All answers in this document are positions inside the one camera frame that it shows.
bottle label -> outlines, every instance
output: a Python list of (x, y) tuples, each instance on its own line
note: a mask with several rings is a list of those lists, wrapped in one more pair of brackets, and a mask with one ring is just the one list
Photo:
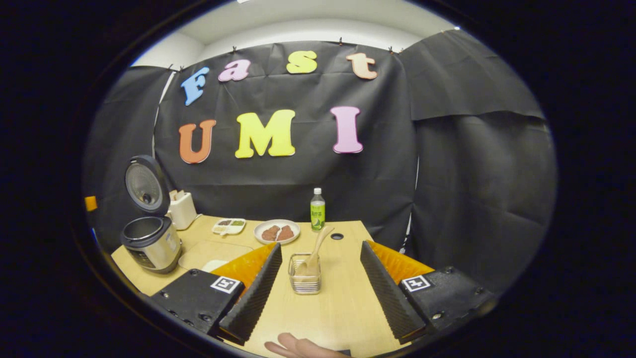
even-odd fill
[(324, 204), (322, 205), (310, 205), (311, 206), (311, 218), (312, 218), (312, 230), (318, 231), (324, 227)]

letter m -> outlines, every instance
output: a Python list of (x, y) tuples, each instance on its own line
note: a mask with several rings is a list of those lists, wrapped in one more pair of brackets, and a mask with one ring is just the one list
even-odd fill
[(237, 158), (250, 158), (254, 150), (250, 148), (250, 141), (258, 155), (263, 156), (267, 145), (272, 142), (268, 153), (273, 157), (293, 155), (296, 149), (291, 145), (291, 120), (296, 112), (292, 110), (278, 110), (274, 112), (266, 127), (256, 113), (245, 113), (237, 117), (240, 123), (240, 138), (238, 140)]

ceiling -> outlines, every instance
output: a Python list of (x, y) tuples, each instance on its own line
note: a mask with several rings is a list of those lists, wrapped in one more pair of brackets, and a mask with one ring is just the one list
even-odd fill
[(209, 45), (255, 27), (318, 18), (369, 22), (409, 32), (420, 38), (455, 26), (405, 0), (249, 0), (242, 4), (228, 1), (178, 32)]

blue foam letter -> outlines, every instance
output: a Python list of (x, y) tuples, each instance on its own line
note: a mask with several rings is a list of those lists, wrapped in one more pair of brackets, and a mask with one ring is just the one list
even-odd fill
[(186, 90), (186, 106), (189, 106), (190, 103), (194, 102), (203, 94), (203, 90), (200, 90), (199, 87), (205, 86), (204, 75), (208, 72), (210, 72), (210, 69), (204, 67), (181, 84), (181, 87)]

meat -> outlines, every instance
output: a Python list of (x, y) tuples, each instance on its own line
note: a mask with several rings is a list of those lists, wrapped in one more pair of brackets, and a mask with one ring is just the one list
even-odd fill
[(261, 238), (263, 238), (263, 240), (265, 241), (276, 241), (276, 234), (278, 234), (279, 230), (280, 228), (274, 225), (270, 227), (269, 229), (263, 231)]
[(294, 232), (291, 230), (289, 225), (285, 225), (282, 227), (282, 230), (280, 230), (279, 237), (278, 239), (276, 239), (276, 241), (283, 241), (283, 240), (291, 239), (293, 237), (294, 237)]

